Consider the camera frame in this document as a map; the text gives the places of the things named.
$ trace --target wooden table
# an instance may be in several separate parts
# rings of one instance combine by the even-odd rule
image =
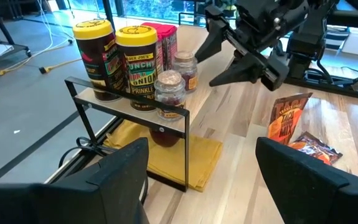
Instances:
[[[180,27],[179,50],[195,52],[206,36],[203,28]],[[358,99],[287,84],[274,92],[260,82],[208,87],[207,82],[230,64],[232,52],[224,43],[218,56],[199,65],[205,87],[193,93],[188,104],[191,134],[224,143],[214,173],[203,193],[183,193],[150,179],[144,205],[150,223],[283,223],[258,168],[255,143],[266,136],[273,102],[284,96],[313,92],[293,139],[309,131],[343,153],[335,167],[358,175]],[[357,76],[341,68],[327,69]]]

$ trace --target cable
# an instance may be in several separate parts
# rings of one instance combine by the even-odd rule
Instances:
[[[68,2],[69,11],[71,11],[71,14],[72,14],[72,18],[75,18],[75,15],[73,14],[73,10],[72,10],[72,7],[71,7],[71,1],[67,0],[67,2]]]
[[[348,67],[348,66],[343,66],[343,67],[341,67],[341,68],[348,68],[348,69],[350,69],[350,70],[352,70],[352,71],[358,72],[357,69],[354,69],[354,68],[351,68],[351,67]]]
[[[322,72],[316,68],[308,68],[308,69],[306,69],[306,71],[316,72],[316,73],[320,74],[321,76],[324,75],[324,72]]]
[[[333,84],[334,81],[332,80],[332,77],[329,75],[329,72],[324,68],[323,65],[321,65],[320,59],[317,60],[317,66],[323,71],[323,77],[327,80],[329,84]]]
[[[53,41],[53,37],[52,37],[53,32],[52,32],[52,30],[51,30],[51,26],[50,26],[50,24],[49,24],[49,21],[47,20],[47,17],[46,17],[45,14],[44,14],[42,3],[40,2],[40,0],[37,0],[37,2],[39,3],[39,6],[40,6],[40,17],[42,18],[42,22],[43,22],[43,24],[46,26],[46,29],[49,31],[50,45],[49,45],[47,48],[45,48],[44,50],[41,50],[41,51],[39,51],[39,52],[35,52],[34,55],[32,55],[31,57],[29,57],[29,58],[27,58],[27,59],[25,59],[25,60],[23,60],[23,61],[18,62],[18,63],[14,64],[14,65],[12,65],[12,66],[10,66],[10,67],[8,67],[8,68],[5,68],[4,70],[0,70],[0,75],[4,75],[4,74],[6,74],[6,73],[8,73],[8,72],[11,72],[11,71],[14,71],[14,70],[17,70],[17,69],[21,68],[21,67],[24,66],[26,63],[28,63],[32,58],[34,58],[34,57],[36,57],[36,56],[38,56],[38,55],[40,55],[40,54],[42,54],[42,53],[44,53],[44,52],[48,52],[48,51],[51,51],[51,50],[57,50],[57,49],[61,49],[61,48],[63,48],[63,47],[66,47],[66,46],[59,47],[60,45],[66,43],[66,41],[68,41],[69,44],[72,44],[72,43],[73,43],[73,40],[72,40],[73,37],[72,37],[70,34],[66,33],[66,32],[64,31],[64,29],[63,29],[61,23],[58,22],[58,24],[59,24],[59,26],[60,26],[62,32],[63,32],[64,34],[66,34],[67,36],[71,37],[72,39],[66,39],[65,41],[63,41],[63,42],[61,42],[61,43],[59,43],[59,44],[57,44],[56,46],[53,47],[54,41]]]
[[[64,164],[65,157],[68,155],[68,153],[70,153],[76,149],[81,149],[81,150],[88,151],[88,152],[94,152],[95,154],[97,154],[101,157],[107,156],[107,153],[105,153],[104,151],[112,152],[112,153],[117,151],[117,149],[113,149],[110,147],[99,146],[99,145],[94,146],[92,144],[91,140],[88,138],[85,138],[85,137],[77,138],[76,143],[77,143],[76,147],[69,149],[67,152],[65,152],[62,155],[60,162],[59,162],[59,168],[62,167],[62,165]]]
[[[66,156],[74,151],[74,150],[77,150],[77,149],[81,149],[83,151],[88,151],[88,152],[94,152],[95,154],[101,156],[101,157],[105,157],[107,156],[108,154],[105,153],[104,151],[107,151],[107,152],[111,152],[111,153],[114,153],[117,151],[117,149],[113,149],[113,148],[110,148],[110,147],[105,147],[105,146],[101,146],[101,145],[96,145],[94,146],[92,143],[91,143],[91,140],[88,139],[88,138],[85,138],[85,137],[79,137],[77,138],[76,140],[76,143],[77,143],[77,146],[76,147],[73,147],[71,149],[69,149],[67,152],[65,152],[61,159],[60,159],[60,162],[59,162],[59,168],[62,167],[62,165],[64,164],[64,160],[66,158]],[[148,177],[146,176],[146,179],[144,180],[144,191],[143,191],[143,195],[141,196],[141,199],[140,199],[140,202],[141,204],[144,205],[146,199],[147,199],[147,194],[148,194]]]
[[[66,42],[68,42],[68,45],[70,45],[70,44],[73,43],[72,40],[67,39],[67,40],[65,40],[64,42],[61,42],[61,43],[57,44],[55,47],[52,47],[52,48],[50,48],[50,49],[45,49],[45,50],[42,50],[42,51],[40,51],[40,52],[37,52],[36,54],[32,55],[31,57],[29,57],[29,58],[27,58],[27,59],[25,59],[25,60],[23,60],[23,61],[21,61],[21,62],[18,62],[18,63],[14,64],[14,65],[12,65],[12,66],[10,66],[10,67],[8,67],[8,68],[5,68],[5,69],[3,69],[3,70],[0,70],[0,75],[4,75],[4,74],[6,74],[6,73],[8,73],[8,72],[11,72],[11,71],[14,71],[14,70],[17,70],[17,69],[21,68],[21,67],[24,66],[26,63],[28,63],[32,58],[34,58],[34,57],[36,57],[36,56],[38,56],[38,55],[40,55],[40,54],[42,54],[42,53],[50,52],[50,51],[53,51],[53,50],[62,49],[62,48],[64,48],[64,47],[68,46],[68,45],[64,45],[64,46],[60,46],[60,45],[66,43]]]
[[[68,61],[68,62],[63,62],[63,63],[60,63],[58,65],[54,65],[54,66],[49,66],[49,67],[40,67],[39,68],[39,71],[41,72],[41,74],[46,74],[46,73],[49,73],[51,70],[55,69],[55,68],[58,68],[58,67],[61,67],[61,66],[64,66],[64,65],[67,65],[69,63],[73,63],[73,62],[77,62],[81,60],[81,58],[78,58],[78,59],[75,59],[75,60],[71,60],[71,61]]]

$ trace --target black metal shelf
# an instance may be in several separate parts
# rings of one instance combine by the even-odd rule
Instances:
[[[160,131],[163,131],[165,133],[169,133],[172,135],[175,135],[177,137],[184,139],[184,185],[174,182],[172,180],[169,180],[159,174],[155,174],[151,171],[147,171],[147,174],[150,178],[153,178],[155,180],[158,180],[164,184],[167,184],[171,187],[174,187],[175,189],[181,190],[183,192],[187,191],[189,187],[189,127],[190,127],[190,111],[178,108],[176,106],[171,105],[165,105],[164,103],[150,100],[147,98],[143,98],[141,96],[136,96],[131,93],[127,93],[124,91],[118,91],[118,90],[112,90],[105,86],[101,85],[94,85],[92,82],[88,82],[79,78],[74,77],[68,77],[65,80],[65,84],[68,87],[68,90],[71,94],[71,97],[73,99],[73,102],[75,103],[75,106],[77,107],[78,113],[82,119],[83,124],[85,125],[85,128],[87,130],[87,133],[89,135],[90,140],[92,141],[92,144],[102,144],[100,143],[100,138],[96,137],[92,127],[90,126],[90,122],[87,118],[86,112],[83,109],[84,106],[94,108],[96,110],[100,110],[102,112],[115,115],[116,117],[120,119],[127,119],[129,121],[132,121],[134,123],[141,124],[143,126],[147,126],[152,129],[157,129]],[[77,93],[75,89],[75,85],[81,85],[88,87],[81,93]],[[113,101],[113,102],[101,102],[94,98],[94,95],[92,93],[93,90],[100,90],[105,91],[107,93],[111,93],[113,95],[118,95],[122,97],[119,100]],[[144,103],[150,106],[153,106],[155,108],[159,108],[162,110],[167,110],[173,113],[177,113],[184,117],[184,125],[179,125],[179,122],[168,122],[164,121],[160,118],[157,118],[155,112],[148,112],[148,113],[141,113],[137,112],[135,110],[124,110],[123,105],[126,105],[127,108],[130,108],[129,101],[135,100],[140,103]]]

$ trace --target red container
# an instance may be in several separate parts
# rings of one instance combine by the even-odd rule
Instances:
[[[177,27],[152,22],[145,22],[142,25],[156,29],[158,39],[161,39],[162,43],[164,71],[172,69],[174,54],[177,52]]]
[[[150,26],[157,30],[158,41],[156,42],[156,73],[159,75],[161,72],[164,71],[164,56],[163,56],[163,48],[162,48],[162,41],[163,38],[160,34],[158,34],[158,27],[162,26],[162,24],[155,24],[152,22],[145,22],[142,26]]]

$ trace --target snack bag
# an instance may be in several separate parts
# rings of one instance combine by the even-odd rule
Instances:
[[[296,141],[289,145],[289,147],[320,159],[328,165],[332,165],[343,156],[342,153],[338,153],[334,148],[322,143],[320,139],[308,132],[301,134]]]
[[[288,145],[303,108],[312,94],[305,93],[277,99],[271,111],[268,138]]]

